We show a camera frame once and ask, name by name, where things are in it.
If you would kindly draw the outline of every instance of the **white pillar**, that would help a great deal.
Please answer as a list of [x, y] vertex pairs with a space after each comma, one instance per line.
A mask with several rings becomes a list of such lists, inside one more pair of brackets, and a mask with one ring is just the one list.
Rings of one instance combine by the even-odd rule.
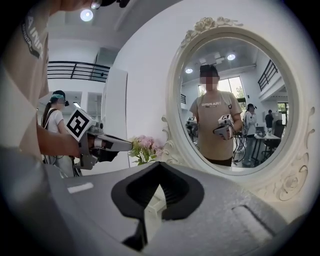
[[88, 112], [88, 91], [83, 91], [82, 95], [81, 95], [81, 103], [80, 103], [80, 107], [82, 110]]

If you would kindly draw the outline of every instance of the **woman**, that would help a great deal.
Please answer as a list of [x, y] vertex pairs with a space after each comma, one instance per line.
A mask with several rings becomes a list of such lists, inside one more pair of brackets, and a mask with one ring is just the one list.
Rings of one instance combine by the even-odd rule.
[[[64, 117], [61, 110], [65, 106], [68, 106], [66, 103], [66, 95], [62, 90], [57, 90], [53, 93], [50, 98], [50, 101], [45, 106], [45, 110], [41, 119], [41, 126], [47, 129], [49, 132], [60, 133], [60, 134], [69, 134], [64, 122]], [[47, 164], [57, 166], [61, 171], [61, 176], [64, 177], [73, 177], [73, 164], [69, 156], [57, 155], [57, 156], [44, 156], [44, 161]]]
[[245, 154], [242, 161], [242, 165], [245, 167], [251, 167], [251, 154], [255, 142], [255, 133], [256, 133], [256, 123], [257, 116], [255, 113], [255, 106], [253, 104], [248, 104], [246, 113], [244, 115], [244, 126], [247, 129], [246, 133], [246, 148]]

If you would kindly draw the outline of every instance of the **beige t-shirt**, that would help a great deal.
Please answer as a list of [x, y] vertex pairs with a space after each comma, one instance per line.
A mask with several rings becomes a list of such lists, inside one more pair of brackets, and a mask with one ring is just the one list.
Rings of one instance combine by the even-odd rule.
[[200, 153], [211, 160], [230, 159], [233, 155], [234, 140], [223, 140], [214, 134], [213, 130], [219, 127], [218, 120], [221, 116], [227, 114], [234, 116], [242, 113], [240, 104], [233, 93], [218, 91], [212, 94], [207, 92], [193, 102], [190, 112], [197, 113], [199, 117], [197, 146]]
[[50, 0], [40, 1], [22, 19], [2, 56], [0, 75], [3, 106], [13, 108], [14, 117], [4, 125], [0, 144], [19, 147], [41, 159], [37, 139], [37, 105], [48, 94], [48, 20]]

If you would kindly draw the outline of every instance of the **chair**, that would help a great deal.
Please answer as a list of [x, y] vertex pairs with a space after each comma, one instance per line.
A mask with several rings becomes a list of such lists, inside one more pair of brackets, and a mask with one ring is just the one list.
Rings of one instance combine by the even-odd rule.
[[[281, 138], [284, 132], [284, 129], [285, 129], [285, 125], [282, 124], [282, 120], [277, 120], [275, 122], [273, 135]], [[263, 158], [263, 162], [264, 162], [276, 151], [277, 147], [281, 143], [281, 139], [266, 139], [263, 143], [265, 144], [265, 150], [262, 151], [261, 154], [264, 153], [264, 158]]]

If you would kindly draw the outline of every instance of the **ceiling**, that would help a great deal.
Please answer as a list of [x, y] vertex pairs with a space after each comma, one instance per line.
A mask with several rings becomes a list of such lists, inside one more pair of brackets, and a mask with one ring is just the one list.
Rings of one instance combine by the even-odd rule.
[[93, 19], [80, 19], [82, 10], [59, 11], [49, 19], [49, 40], [82, 40], [108, 49], [121, 49], [147, 21], [181, 0], [130, 0], [126, 8], [114, 3], [93, 10]]
[[[39, 99], [39, 103], [38, 103], [37, 108], [40, 113], [43, 113], [45, 111], [46, 105], [49, 102], [51, 96], [52, 96], [52, 92], [50, 92], [48, 95]], [[76, 108], [76, 106], [73, 103], [76, 102], [80, 105], [81, 96], [82, 96], [81, 92], [66, 91], [65, 92], [65, 99], [67, 101], [69, 101], [70, 106], [66, 106], [62, 110], [62, 114], [63, 115], [70, 115]], [[98, 116], [101, 115], [101, 100], [102, 100], [101, 94], [89, 93], [89, 95], [88, 95], [88, 109], [87, 109], [87, 112], [89, 115], [92, 115], [93, 117], [95, 117], [97, 114], [98, 114]]]
[[[259, 49], [254, 45], [236, 38], [220, 38], [212, 40], [199, 48], [191, 57], [185, 69], [192, 69], [190, 74], [183, 71], [182, 83], [198, 79], [200, 66], [215, 64], [218, 72], [246, 67], [256, 64]], [[227, 60], [230, 54], [234, 60]]]

